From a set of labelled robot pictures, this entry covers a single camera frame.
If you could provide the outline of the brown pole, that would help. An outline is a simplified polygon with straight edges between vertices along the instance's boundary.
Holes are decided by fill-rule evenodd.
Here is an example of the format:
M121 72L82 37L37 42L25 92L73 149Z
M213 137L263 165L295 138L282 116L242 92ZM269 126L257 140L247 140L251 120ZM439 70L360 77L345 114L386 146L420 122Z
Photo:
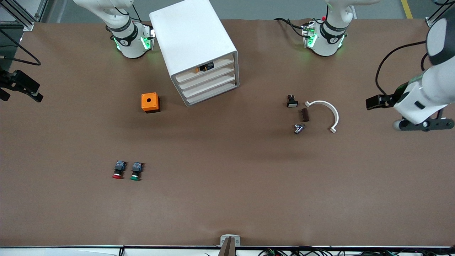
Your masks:
M236 247L234 244L231 244L230 239L226 240L223 243L223 246L219 250L218 256L236 256Z

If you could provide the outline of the white curved plastic bracket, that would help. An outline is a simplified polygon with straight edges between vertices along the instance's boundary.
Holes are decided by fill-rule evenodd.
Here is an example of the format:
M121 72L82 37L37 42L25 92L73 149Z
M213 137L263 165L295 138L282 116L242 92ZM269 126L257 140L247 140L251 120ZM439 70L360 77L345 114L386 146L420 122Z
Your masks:
M311 107L311 106L317 105L317 104L327 107L332 112L332 114L334 116L334 123L330 127L329 130L331 131L331 133L336 133L337 126L339 124L339 118L340 118L338 110L336 109L336 107L333 104L331 104L330 102L327 102L327 101L323 101L323 100L316 100L316 101L312 101L312 102L306 101L305 102L305 106L306 107Z

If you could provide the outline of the grey metal bracket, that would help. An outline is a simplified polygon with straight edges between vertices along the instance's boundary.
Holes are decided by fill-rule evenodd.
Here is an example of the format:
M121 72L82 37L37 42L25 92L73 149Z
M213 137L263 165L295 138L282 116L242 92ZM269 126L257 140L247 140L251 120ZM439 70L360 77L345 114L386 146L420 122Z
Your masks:
M241 239L240 239L239 235L224 234L224 235L221 235L221 237L220 237L220 247L222 247L223 243L229 239L230 239L231 244L234 244L235 247L241 246Z

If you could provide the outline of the white table edge rail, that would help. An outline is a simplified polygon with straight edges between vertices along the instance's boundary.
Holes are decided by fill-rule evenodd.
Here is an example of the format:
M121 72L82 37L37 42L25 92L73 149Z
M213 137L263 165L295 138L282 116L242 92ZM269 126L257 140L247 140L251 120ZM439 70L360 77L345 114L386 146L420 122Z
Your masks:
M0 246L0 256L218 256L220 246ZM239 246L236 256L455 256L453 246Z

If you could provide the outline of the white plastic drawer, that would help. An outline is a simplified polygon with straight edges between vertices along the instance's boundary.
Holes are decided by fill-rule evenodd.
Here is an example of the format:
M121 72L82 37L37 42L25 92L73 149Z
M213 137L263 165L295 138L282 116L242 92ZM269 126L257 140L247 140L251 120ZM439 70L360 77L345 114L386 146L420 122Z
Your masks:
M185 105L186 106L191 106L193 104L197 104L199 102L208 100L208 99L210 99L212 97L216 97L219 94L223 94L225 92L233 90L233 89L235 89L237 87L238 86L237 86L236 83L234 83L234 81L229 82L229 83L225 83L225 84L223 84L221 86L218 86L215 89L211 89L210 91L205 92L204 94L201 94L201 95L196 96L196 97L189 98L190 101L188 101L187 98L185 98Z
M194 77L192 79L179 82L178 86L180 87L180 89L186 90L193 86L197 86L198 84L202 84L203 82L207 82L211 79L215 79L219 76L226 75L226 74L232 73L234 71L235 70L232 66L227 65L225 67L218 68L216 70L203 72L203 74L201 74L200 76Z
M232 74L231 75L228 75L228 74L221 75L221 76L215 77L213 79L198 83L194 86L189 87L188 89L183 89L182 93L183 93L184 97L187 98L188 101L190 101L189 98L204 94L205 92L208 92L211 89L215 89L218 86L221 86L225 83L229 83L232 81L234 81L234 83L235 83L235 80L236 80L235 75L232 75Z
M215 71L220 70L221 68L228 67L228 68L233 68L234 66L234 59L233 58L218 58L214 61L211 62L213 67L211 69L201 69L201 65L195 68L191 68L188 71L184 71L181 74L177 74L175 76L177 82L187 82L192 79L200 78L203 75L208 75L211 73L214 73Z

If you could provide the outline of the red push button switch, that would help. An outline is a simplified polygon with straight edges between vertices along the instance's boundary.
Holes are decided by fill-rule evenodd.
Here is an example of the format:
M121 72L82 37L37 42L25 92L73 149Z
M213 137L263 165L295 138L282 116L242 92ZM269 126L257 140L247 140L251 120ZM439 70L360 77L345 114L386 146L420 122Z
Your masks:
M125 161L117 161L114 167L114 172L112 178L114 179L123 179L124 171L126 169L127 162Z

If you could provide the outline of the aluminium frame profile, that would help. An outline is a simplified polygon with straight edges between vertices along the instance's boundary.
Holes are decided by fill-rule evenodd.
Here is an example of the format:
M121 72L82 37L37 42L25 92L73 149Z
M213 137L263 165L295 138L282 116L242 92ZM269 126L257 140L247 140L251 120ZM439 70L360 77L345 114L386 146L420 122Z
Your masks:
M32 31L49 0L0 0L0 28Z
M439 18L441 18L453 5L455 0L445 0L441 2L439 0L430 0L432 3L438 6L437 10L432 13L431 16L426 17L425 21L428 27L431 27Z

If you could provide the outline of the white drawer cabinet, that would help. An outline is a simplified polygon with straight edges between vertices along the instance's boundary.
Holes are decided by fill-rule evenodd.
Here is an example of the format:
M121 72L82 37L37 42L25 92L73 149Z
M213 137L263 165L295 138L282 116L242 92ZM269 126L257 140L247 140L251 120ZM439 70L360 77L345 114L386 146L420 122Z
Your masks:
M233 58L239 87L238 51L209 0L184 0L149 14L169 76L184 104L175 76L218 58Z

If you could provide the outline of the orange button enclosure box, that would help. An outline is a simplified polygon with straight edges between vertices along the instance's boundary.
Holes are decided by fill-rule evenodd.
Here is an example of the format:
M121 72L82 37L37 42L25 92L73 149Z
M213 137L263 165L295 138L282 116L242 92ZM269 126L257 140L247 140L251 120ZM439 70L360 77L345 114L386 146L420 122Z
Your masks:
M145 113L161 112L160 98L156 92L141 95L141 108Z

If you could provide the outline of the green push button switch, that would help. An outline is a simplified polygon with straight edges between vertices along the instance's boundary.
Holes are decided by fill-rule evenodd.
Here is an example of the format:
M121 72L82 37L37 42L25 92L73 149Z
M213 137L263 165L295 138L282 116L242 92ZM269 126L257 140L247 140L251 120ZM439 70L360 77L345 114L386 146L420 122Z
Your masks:
M130 180L140 181L144 164L142 162L134 162L132 165L132 174Z

